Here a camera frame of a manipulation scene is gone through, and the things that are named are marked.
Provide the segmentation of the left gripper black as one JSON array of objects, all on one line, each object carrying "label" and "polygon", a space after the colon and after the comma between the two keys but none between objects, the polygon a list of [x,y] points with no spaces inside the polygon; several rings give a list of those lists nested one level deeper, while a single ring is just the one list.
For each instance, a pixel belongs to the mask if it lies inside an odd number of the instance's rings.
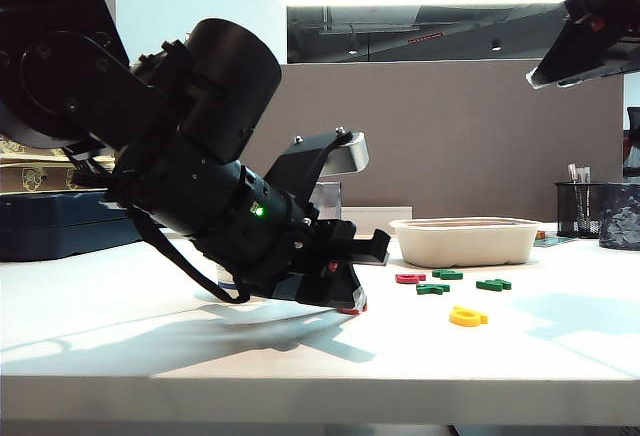
[{"label": "left gripper black", "polygon": [[284,217],[269,224],[271,298],[335,308],[354,314],[367,308],[367,296],[352,263],[384,265],[390,235],[375,229],[369,239],[355,237],[356,226],[340,219]]}]

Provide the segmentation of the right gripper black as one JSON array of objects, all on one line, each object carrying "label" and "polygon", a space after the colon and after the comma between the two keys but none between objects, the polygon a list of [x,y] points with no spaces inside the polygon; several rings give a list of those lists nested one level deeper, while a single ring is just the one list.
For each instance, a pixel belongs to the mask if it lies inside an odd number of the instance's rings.
[{"label": "right gripper black", "polygon": [[639,39],[639,0],[566,0],[567,21],[542,62],[528,73],[534,89],[636,73],[639,53],[607,53]]}]

